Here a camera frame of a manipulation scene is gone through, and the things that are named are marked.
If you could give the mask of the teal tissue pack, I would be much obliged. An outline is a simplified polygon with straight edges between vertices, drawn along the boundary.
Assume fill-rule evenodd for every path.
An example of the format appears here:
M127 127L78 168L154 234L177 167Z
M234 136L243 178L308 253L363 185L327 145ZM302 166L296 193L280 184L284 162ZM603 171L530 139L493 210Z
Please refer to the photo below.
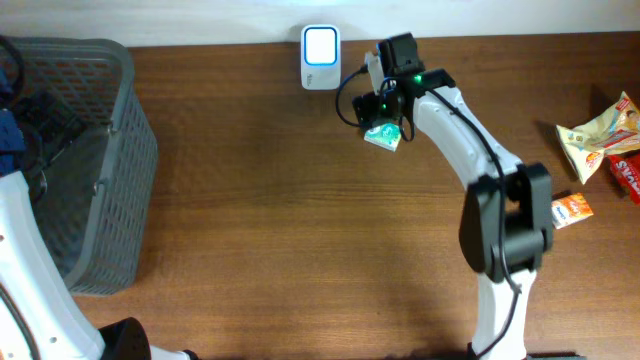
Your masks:
M393 123L386 123L370 130L364 134L364 140L386 150L395 152L402 140L400 128Z

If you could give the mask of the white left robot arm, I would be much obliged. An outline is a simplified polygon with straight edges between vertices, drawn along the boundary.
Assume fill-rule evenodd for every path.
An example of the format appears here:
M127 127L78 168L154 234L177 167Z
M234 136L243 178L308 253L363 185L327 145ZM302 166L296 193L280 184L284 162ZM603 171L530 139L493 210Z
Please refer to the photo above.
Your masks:
M133 284L157 161L125 47L2 39L3 358L173 357L137 319L98 328L75 301Z

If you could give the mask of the beige snack bag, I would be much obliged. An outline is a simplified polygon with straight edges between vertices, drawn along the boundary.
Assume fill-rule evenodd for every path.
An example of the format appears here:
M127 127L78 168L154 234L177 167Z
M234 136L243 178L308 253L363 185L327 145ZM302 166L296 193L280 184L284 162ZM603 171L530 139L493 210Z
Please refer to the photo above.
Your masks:
M579 181L585 184L607 156L639 150L639 108L622 91L619 99L589 122L556 126L562 150Z

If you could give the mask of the orange tissue pack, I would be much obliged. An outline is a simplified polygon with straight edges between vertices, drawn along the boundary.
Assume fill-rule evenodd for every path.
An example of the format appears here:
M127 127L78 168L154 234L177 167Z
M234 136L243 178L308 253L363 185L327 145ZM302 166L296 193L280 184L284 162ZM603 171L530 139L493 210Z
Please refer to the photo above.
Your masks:
M552 222L562 229L594 215L582 193L571 194L551 202Z

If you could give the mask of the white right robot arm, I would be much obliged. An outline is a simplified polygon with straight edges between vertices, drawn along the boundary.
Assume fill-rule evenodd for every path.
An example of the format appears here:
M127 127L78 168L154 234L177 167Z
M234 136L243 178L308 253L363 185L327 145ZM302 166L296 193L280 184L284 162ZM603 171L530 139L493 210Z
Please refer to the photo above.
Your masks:
M551 176L505 149L467 106L444 69L427 69L410 33L382 40L360 73L372 90L353 99L355 127L398 126L411 141L422 132L465 190L458 232L478 281L478 319L469 359L525 359L528 298L553 244Z

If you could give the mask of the red snack bag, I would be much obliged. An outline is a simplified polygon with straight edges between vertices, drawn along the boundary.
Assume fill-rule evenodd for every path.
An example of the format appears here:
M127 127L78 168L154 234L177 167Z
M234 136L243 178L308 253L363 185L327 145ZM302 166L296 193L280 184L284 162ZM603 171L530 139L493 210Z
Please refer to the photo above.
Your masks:
M609 168L618 184L629 193L631 201L638 205L639 198L639 153L629 156L608 156Z

